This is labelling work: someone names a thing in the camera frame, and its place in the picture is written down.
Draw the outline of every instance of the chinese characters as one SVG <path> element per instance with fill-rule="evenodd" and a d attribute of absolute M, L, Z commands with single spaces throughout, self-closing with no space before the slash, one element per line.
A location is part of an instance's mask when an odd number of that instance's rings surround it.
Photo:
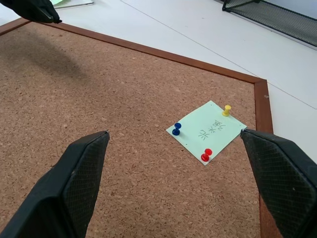
<path fill-rule="evenodd" d="M 200 130 L 198 137 L 200 137 L 202 140 L 205 140 L 208 138 L 208 136 L 212 133 L 216 133 L 217 130 L 223 130 L 223 127 L 226 126 L 222 122 L 219 122 L 217 120 L 214 121 L 214 123 L 208 128 L 208 131 Z"/>

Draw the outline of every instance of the black mesh tray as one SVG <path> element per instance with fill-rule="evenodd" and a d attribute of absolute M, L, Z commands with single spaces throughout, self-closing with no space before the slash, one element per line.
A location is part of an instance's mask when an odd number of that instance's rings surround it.
<path fill-rule="evenodd" d="M 225 0 L 222 10 L 317 47 L 317 19 L 262 0 Z"/>

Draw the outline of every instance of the gloved hand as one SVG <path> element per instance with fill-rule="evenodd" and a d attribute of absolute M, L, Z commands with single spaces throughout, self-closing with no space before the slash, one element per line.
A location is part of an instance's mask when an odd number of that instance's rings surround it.
<path fill-rule="evenodd" d="M 0 3 L 30 21 L 41 23 L 61 22 L 50 0 L 0 0 Z"/>

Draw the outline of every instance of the light green paper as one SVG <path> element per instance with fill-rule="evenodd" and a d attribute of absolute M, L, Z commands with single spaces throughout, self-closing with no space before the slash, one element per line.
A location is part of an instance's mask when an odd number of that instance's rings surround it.
<path fill-rule="evenodd" d="M 213 101 L 209 101 L 179 121 L 182 127 L 178 136 L 172 134 L 174 125 L 166 131 L 203 165 L 207 165 L 239 135 L 242 129 L 247 127 L 231 115 L 224 117 L 222 112 L 222 108 Z M 204 162 L 201 160 L 201 155 L 207 148 L 212 150 L 212 155 L 208 162 Z"/>
<path fill-rule="evenodd" d="M 56 5 L 58 3 L 60 3 L 63 0 L 50 0 L 52 2 L 53 5 Z"/>

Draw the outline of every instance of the wooden board frame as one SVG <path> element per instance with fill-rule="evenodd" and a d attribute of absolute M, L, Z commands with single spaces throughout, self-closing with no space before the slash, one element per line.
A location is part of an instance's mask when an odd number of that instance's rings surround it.
<path fill-rule="evenodd" d="M 0 36 L 6 34 L 12 30 L 15 30 L 21 26 L 28 24 L 30 21 L 23 18 L 19 18 L 15 21 L 9 22 L 3 26 L 0 26 Z M 202 62 L 199 60 L 187 58 L 184 56 L 176 55 L 173 53 L 165 52 L 148 46 L 143 46 L 137 43 L 125 41 L 116 37 L 100 34 L 97 32 L 85 30 L 79 27 L 60 24 L 46 24 L 47 26 L 54 27 L 67 32 L 75 33 L 85 37 L 93 38 L 106 43 L 114 44 L 117 46 L 125 47 L 128 49 L 136 50 L 142 53 L 146 53 L 152 56 L 160 57 L 163 59 L 171 60 L 174 62 L 182 63 L 188 66 L 196 67 L 213 73 L 221 74 L 227 77 L 231 77 L 237 80 L 241 80 L 247 83 L 254 84 L 255 95 L 255 108 L 256 108 L 256 129 L 258 131 L 273 133 L 273 124 L 271 109 L 268 96 L 267 81 L 258 77 L 247 75 L 244 73 L 236 72 L 227 68 L 216 66 L 210 63 Z M 261 238 L 281 238 L 281 234 L 276 227 L 275 221 L 268 211 L 261 196 L 260 200 L 260 229 Z"/>

